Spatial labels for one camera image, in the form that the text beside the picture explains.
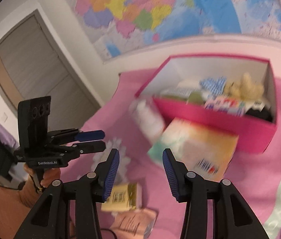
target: pink box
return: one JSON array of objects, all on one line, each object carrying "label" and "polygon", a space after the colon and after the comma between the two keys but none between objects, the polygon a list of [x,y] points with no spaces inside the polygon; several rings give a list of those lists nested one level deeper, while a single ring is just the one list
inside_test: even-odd
[{"label": "pink box", "polygon": [[[253,81],[263,83],[264,96],[271,104],[273,123],[248,115],[238,117],[207,110],[199,105],[153,96],[163,89],[176,87],[184,79],[202,80],[226,76],[227,80],[240,80],[244,72],[249,72]],[[136,93],[136,97],[149,95],[153,96],[166,121],[178,117],[238,134],[238,151],[263,153],[277,130],[276,88],[268,59],[232,54],[170,56]]]}]

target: beige plush toy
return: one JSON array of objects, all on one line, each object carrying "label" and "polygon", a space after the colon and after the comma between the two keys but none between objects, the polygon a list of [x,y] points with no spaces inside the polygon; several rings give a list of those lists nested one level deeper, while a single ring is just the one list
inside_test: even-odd
[{"label": "beige plush toy", "polygon": [[241,82],[227,82],[224,93],[236,99],[244,101],[256,101],[261,99],[264,93],[262,84],[253,83],[249,73],[244,73]]}]

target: striped fabric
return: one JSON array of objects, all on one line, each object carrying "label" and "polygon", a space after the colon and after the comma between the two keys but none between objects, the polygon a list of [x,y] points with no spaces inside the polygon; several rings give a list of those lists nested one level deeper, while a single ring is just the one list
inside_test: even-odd
[{"label": "striped fabric", "polygon": [[222,94],[226,80],[227,80],[227,78],[224,76],[218,78],[218,80],[215,80],[213,78],[207,78],[207,79],[201,80],[199,82],[199,84],[205,90],[208,90],[212,94],[218,96],[218,95]]}]

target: colorful map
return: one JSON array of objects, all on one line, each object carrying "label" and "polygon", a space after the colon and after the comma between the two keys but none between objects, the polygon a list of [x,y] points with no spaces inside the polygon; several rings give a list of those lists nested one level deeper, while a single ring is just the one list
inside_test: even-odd
[{"label": "colorful map", "polygon": [[244,34],[281,41],[279,0],[66,0],[103,60],[168,40]]}]

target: silver bolt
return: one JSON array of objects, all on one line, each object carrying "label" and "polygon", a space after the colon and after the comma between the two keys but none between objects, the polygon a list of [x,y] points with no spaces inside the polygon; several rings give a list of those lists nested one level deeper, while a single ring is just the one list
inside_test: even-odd
[{"label": "silver bolt", "polygon": [[96,173],[95,172],[89,172],[86,176],[87,176],[87,178],[92,179],[92,178],[96,177]]},{"label": "silver bolt", "polygon": [[53,185],[54,187],[57,187],[57,186],[59,186],[60,184],[61,184],[61,181],[60,181],[60,180],[55,180],[55,181],[52,182],[52,185]]},{"label": "silver bolt", "polygon": [[187,177],[188,178],[195,178],[196,177],[196,173],[194,173],[194,172],[187,172]]},{"label": "silver bolt", "polygon": [[231,181],[230,180],[227,180],[227,179],[223,179],[222,180],[222,183],[226,186],[229,186],[231,184]]}]

